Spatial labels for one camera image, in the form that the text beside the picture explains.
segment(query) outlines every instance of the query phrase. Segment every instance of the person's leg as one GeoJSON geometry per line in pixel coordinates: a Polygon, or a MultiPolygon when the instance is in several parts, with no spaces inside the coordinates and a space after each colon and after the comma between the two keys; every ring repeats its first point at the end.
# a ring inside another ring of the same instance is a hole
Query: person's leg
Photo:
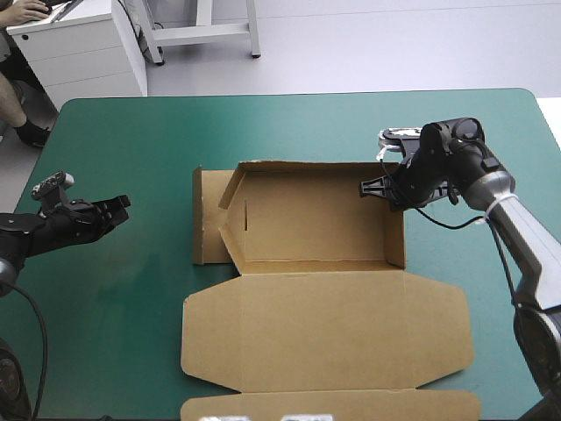
{"type": "Polygon", "coordinates": [[[19,48],[11,48],[11,55],[2,63],[2,73],[11,81],[22,81],[39,92],[45,92],[19,48]]]}
{"type": "Polygon", "coordinates": [[[43,147],[50,132],[34,125],[21,108],[10,81],[0,73],[0,118],[11,125],[26,145],[43,147]]]}
{"type": "Polygon", "coordinates": [[[12,127],[20,127],[27,121],[14,88],[2,73],[0,73],[0,118],[12,127]]]}

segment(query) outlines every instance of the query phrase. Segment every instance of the white label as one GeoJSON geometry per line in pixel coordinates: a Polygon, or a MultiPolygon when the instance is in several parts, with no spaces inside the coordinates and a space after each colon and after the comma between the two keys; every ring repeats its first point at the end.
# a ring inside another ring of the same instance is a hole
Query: white label
{"type": "Polygon", "coordinates": [[[286,415],[281,421],[334,421],[332,415],[286,415]]]}
{"type": "Polygon", "coordinates": [[[249,417],[228,416],[228,417],[202,417],[199,421],[252,421],[249,417]]]}

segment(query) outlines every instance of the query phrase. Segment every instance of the desk drawer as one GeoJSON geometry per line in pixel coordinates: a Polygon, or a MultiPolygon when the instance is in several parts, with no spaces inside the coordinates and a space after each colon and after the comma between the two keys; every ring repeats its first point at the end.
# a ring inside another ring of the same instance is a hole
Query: desk drawer
{"type": "Polygon", "coordinates": [[[142,91],[132,72],[45,86],[45,91],[59,110],[66,101],[75,98],[142,96],[142,91]]]}
{"type": "Polygon", "coordinates": [[[29,64],[43,86],[132,71],[131,63],[121,46],[31,61],[29,64]]]}
{"type": "Polygon", "coordinates": [[[28,61],[121,46],[112,20],[21,33],[13,39],[28,61]]]}

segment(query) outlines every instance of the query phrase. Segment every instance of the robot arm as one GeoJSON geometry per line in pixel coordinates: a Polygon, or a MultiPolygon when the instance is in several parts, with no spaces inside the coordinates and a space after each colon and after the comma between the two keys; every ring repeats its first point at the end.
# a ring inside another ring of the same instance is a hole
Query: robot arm
{"type": "MultiPolygon", "coordinates": [[[[97,241],[127,220],[127,196],[70,201],[65,189],[73,183],[71,175],[60,171],[33,188],[33,199],[41,201],[38,215],[0,214],[1,281],[13,285],[27,257],[97,241]]],[[[0,283],[0,296],[9,292],[11,288],[0,283]]]]}
{"type": "Polygon", "coordinates": [[[561,419],[561,245],[514,194],[515,179],[486,146],[481,124],[460,118],[421,131],[388,129],[380,146],[404,159],[391,175],[362,182],[361,196],[408,209],[446,196],[456,204],[461,195],[486,213],[522,271],[513,300],[515,336],[544,395],[540,407],[557,411],[547,419],[561,419]]]}

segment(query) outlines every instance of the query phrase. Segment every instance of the metal frame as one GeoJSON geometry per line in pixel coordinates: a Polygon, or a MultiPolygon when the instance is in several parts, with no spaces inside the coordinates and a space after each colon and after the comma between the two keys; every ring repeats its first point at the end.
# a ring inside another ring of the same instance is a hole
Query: metal frame
{"type": "Polygon", "coordinates": [[[252,56],[254,58],[259,58],[261,56],[255,0],[246,0],[247,23],[213,25],[213,0],[197,0],[196,26],[167,29],[154,27],[152,13],[150,12],[150,7],[146,0],[133,1],[136,12],[138,13],[138,23],[145,35],[146,45],[154,63],[163,63],[160,50],[163,46],[186,46],[246,38],[249,38],[251,41],[252,56]]]}

